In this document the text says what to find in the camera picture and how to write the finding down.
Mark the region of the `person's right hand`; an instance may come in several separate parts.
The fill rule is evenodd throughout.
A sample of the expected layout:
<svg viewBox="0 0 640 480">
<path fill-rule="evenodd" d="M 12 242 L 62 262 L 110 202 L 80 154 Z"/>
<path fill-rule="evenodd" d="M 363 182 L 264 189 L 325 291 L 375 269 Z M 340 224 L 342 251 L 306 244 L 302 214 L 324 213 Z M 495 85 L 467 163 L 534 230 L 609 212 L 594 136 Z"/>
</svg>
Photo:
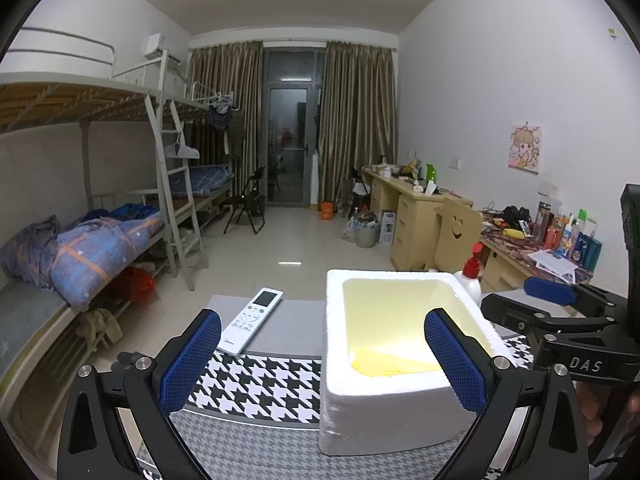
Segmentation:
<svg viewBox="0 0 640 480">
<path fill-rule="evenodd" d="M 574 386 L 580 411 L 582 412 L 582 417 L 585 419 L 587 445 L 590 446 L 603 429 L 603 422 L 600 419 L 601 402 L 590 385 L 585 382 L 575 382 Z M 627 403 L 627 429 L 630 434 L 633 434 L 639 426 L 639 411 L 639 388 L 635 388 Z"/>
</svg>

